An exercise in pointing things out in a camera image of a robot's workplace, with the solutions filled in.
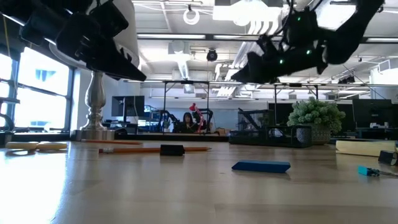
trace computer monitor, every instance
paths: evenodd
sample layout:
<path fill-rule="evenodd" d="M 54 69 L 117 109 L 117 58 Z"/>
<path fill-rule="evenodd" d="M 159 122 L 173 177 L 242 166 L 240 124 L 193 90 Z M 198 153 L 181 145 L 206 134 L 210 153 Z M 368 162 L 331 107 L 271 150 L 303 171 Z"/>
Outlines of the computer monitor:
<path fill-rule="evenodd" d="M 112 97 L 112 116 L 123 116 L 126 122 L 128 116 L 144 116 L 144 96 L 114 96 Z"/>
<path fill-rule="evenodd" d="M 357 128 L 368 128 L 371 123 L 394 125 L 391 100 L 353 100 L 354 120 Z"/>

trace pencil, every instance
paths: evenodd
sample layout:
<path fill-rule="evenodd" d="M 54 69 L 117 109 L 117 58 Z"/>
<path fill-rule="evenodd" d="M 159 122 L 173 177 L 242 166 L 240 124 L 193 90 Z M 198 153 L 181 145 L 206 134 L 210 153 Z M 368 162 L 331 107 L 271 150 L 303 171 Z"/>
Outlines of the pencil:
<path fill-rule="evenodd" d="M 185 147 L 185 152 L 205 152 L 209 147 Z M 143 148 L 104 148 L 99 149 L 98 153 L 160 153 L 159 147 Z"/>
<path fill-rule="evenodd" d="M 133 145 L 142 144 L 142 142 L 133 142 L 133 141 L 103 141 L 103 140 L 87 140 L 87 139 L 82 139 L 81 141 L 88 143 L 111 143 L 111 144 L 133 144 Z"/>

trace red robot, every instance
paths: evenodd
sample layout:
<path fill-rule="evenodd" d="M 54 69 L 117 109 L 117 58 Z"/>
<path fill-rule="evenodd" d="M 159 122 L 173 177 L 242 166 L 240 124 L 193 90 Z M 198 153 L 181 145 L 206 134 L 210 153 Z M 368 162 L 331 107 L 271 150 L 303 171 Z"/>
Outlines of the red robot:
<path fill-rule="evenodd" d="M 196 112 L 199 115 L 199 117 L 200 117 L 199 127 L 198 127 L 198 131 L 197 131 L 199 133 L 200 130 L 201 130 L 201 127 L 203 126 L 203 122 L 204 122 L 203 115 L 200 112 L 200 110 L 198 109 L 196 103 L 193 103 L 192 106 L 189 107 L 189 110 Z"/>

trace person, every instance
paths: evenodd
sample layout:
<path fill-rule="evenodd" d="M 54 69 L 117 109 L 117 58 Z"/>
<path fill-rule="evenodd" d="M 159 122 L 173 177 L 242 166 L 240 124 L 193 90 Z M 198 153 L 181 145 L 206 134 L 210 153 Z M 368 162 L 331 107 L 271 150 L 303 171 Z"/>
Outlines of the person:
<path fill-rule="evenodd" d="M 193 122 L 191 113 L 186 112 L 183 116 L 183 122 L 181 123 L 181 133 L 195 133 L 198 131 L 198 124 Z"/>

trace window frame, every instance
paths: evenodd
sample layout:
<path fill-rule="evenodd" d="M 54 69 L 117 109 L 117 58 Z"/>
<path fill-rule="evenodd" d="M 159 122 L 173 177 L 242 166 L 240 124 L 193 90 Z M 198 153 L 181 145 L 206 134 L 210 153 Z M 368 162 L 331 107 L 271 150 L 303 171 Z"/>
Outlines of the window frame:
<path fill-rule="evenodd" d="M 17 81 L 18 81 L 18 76 L 19 76 L 19 66 L 21 64 L 20 61 L 21 61 L 21 57 L 19 57 L 18 60 L 12 59 L 12 65 L 11 65 L 12 69 L 11 69 L 10 80 L 5 80 L 5 79 L 0 78 L 0 82 L 7 83 L 9 85 L 8 97 L 15 99 L 18 94 L 18 92 L 17 92 L 18 88 L 26 88 L 26 89 L 36 91 L 39 93 L 43 93 L 46 95 L 64 97 L 66 99 L 67 103 L 66 103 L 66 107 L 65 107 L 66 111 L 65 111 L 65 117 L 64 117 L 64 126 L 63 126 L 62 130 L 70 130 L 70 121 L 71 121 L 71 117 L 72 117 L 72 101 L 73 101 L 73 99 L 72 99 L 73 80 L 75 78 L 75 70 L 76 70 L 75 67 L 72 67 L 65 63 L 60 62 L 69 68 L 67 94 L 62 95 L 62 94 L 54 93 L 52 91 L 37 88 L 34 86 L 29 86 L 29 85 L 24 85 L 24 84 L 18 83 Z M 8 104 L 7 112 L 6 112 L 6 115 L 8 115 L 13 121 L 15 121 L 15 108 L 16 108 L 15 105 Z"/>

